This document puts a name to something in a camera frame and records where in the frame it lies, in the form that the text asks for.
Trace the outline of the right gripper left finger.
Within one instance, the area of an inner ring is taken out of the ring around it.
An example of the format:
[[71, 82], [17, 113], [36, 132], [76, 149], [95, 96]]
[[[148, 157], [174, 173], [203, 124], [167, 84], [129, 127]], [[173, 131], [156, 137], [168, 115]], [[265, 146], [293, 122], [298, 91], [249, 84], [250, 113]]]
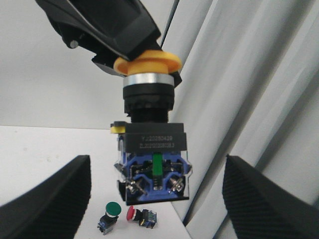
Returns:
[[91, 197], [91, 161], [79, 155], [0, 208], [2, 239], [72, 239]]

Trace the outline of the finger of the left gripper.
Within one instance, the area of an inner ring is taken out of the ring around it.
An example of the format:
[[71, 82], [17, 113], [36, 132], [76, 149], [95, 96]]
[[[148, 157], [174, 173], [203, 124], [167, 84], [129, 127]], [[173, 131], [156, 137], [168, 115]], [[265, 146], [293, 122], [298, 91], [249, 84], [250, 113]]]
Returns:
[[132, 61], [106, 49], [98, 52], [92, 58], [92, 62], [110, 75], [123, 77], [147, 74], [170, 76], [175, 87], [182, 82], [179, 73], [182, 67], [181, 59], [171, 52], [163, 51], [156, 42], [150, 44], [141, 55]]

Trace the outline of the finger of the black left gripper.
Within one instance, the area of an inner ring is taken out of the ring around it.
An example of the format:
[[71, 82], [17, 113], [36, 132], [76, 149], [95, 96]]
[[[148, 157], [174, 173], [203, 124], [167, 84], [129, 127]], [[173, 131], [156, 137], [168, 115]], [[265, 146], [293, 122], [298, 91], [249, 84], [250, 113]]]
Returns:
[[54, 30], [69, 48], [98, 53], [108, 49], [134, 60], [160, 37], [139, 0], [38, 0]]

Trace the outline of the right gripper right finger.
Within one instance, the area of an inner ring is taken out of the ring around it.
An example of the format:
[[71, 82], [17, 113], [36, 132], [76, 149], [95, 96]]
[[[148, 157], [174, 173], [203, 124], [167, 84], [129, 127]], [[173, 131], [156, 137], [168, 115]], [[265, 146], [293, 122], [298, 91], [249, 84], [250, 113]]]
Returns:
[[226, 156], [222, 195], [239, 239], [317, 239], [319, 211], [239, 156]]

